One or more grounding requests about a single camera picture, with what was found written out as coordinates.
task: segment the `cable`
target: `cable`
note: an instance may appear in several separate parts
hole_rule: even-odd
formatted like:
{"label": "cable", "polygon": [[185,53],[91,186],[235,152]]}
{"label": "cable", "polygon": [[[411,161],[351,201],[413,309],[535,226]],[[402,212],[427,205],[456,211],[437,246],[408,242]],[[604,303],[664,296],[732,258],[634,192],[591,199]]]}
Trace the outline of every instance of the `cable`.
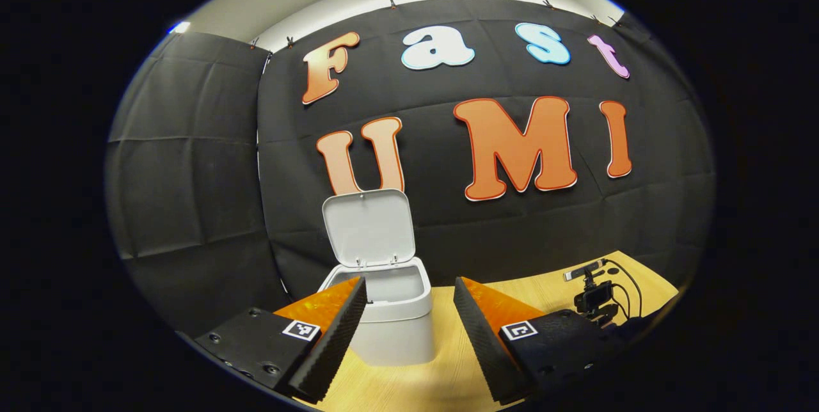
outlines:
{"label": "cable", "polygon": [[[628,321],[628,319],[632,318],[632,299],[629,298],[629,296],[628,296],[628,290],[626,290],[626,287],[623,287],[620,284],[612,284],[612,287],[620,287],[620,289],[623,290],[623,293],[626,294],[626,303],[628,304],[628,314],[626,315],[626,321]],[[614,290],[612,290],[612,299],[614,300],[614,303],[620,305],[620,302],[616,301],[616,299],[614,299]]]}
{"label": "cable", "polygon": [[617,268],[622,269],[623,272],[626,273],[626,276],[628,276],[628,278],[631,279],[632,283],[634,283],[634,287],[637,288],[637,295],[640,296],[640,312],[637,315],[642,318],[643,317],[643,292],[640,292],[640,286],[637,285],[637,281],[635,281],[634,278],[632,278],[632,276],[629,274],[629,272],[626,271],[625,268],[623,268],[623,266],[620,266],[620,264],[618,264],[614,260],[609,260],[608,258],[603,258],[603,264],[606,264],[606,263],[609,263],[609,262],[613,263],[614,266],[616,266]]}

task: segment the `white trash can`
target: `white trash can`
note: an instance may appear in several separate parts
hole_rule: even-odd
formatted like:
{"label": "white trash can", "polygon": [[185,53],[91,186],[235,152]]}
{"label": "white trash can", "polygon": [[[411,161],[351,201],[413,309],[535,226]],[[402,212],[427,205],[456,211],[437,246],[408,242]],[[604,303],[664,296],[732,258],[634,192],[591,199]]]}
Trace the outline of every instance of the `white trash can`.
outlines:
{"label": "white trash can", "polygon": [[322,213],[339,266],[319,291],[356,276],[367,286],[352,351],[367,365],[433,360],[433,299],[427,270],[415,257],[407,196],[392,188],[332,196]]}

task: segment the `blue letter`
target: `blue letter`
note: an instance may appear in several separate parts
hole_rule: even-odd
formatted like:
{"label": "blue letter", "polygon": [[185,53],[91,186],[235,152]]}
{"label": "blue letter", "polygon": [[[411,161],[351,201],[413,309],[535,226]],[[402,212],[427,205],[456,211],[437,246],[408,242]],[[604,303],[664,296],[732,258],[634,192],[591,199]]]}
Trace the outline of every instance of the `blue letter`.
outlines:
{"label": "blue letter", "polygon": [[561,44],[561,36],[549,27],[536,24],[518,24],[514,32],[523,38],[523,41],[530,42],[526,50],[535,57],[538,62],[544,64],[568,64],[571,56],[565,45]]}
{"label": "blue letter", "polygon": [[[430,41],[420,42],[425,36]],[[401,63],[411,69],[435,68],[441,64],[465,65],[475,58],[475,51],[463,44],[460,32],[452,27],[426,27],[404,36],[409,45],[401,56]]]}

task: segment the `open lid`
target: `open lid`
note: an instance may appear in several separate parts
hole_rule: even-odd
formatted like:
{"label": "open lid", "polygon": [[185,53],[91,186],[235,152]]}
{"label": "open lid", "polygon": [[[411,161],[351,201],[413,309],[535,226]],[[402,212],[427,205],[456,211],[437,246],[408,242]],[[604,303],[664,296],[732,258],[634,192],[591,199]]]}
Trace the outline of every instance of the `open lid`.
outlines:
{"label": "open lid", "polygon": [[402,191],[331,196],[321,210],[336,259],[348,268],[402,263],[415,255],[410,200]]}

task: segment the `wooden table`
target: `wooden table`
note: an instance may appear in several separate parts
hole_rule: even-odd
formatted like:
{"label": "wooden table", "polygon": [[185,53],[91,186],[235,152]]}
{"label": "wooden table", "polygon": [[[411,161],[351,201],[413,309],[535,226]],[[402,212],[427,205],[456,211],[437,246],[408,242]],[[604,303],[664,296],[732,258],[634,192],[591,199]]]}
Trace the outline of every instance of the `wooden table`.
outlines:
{"label": "wooden table", "polygon": [[[643,316],[658,310],[678,293],[668,281],[622,252],[614,252],[606,255],[606,258],[620,263],[640,284]],[[576,278],[566,283],[562,275],[583,265],[577,264],[528,278],[483,284],[545,313],[567,308],[575,310],[574,296],[582,292],[583,279]],[[632,299],[632,315],[637,315],[640,299],[632,281],[623,272],[606,273],[594,281],[601,283],[608,279],[628,290]],[[501,407],[489,394],[475,352],[452,302],[454,287],[433,287],[432,293],[435,360],[425,365],[370,367],[352,350],[347,350],[327,397],[312,407],[327,412],[478,412],[512,406],[513,404],[508,404]],[[622,289],[614,289],[614,298],[626,307]],[[614,318],[616,324],[622,324],[625,320],[622,311]]]}

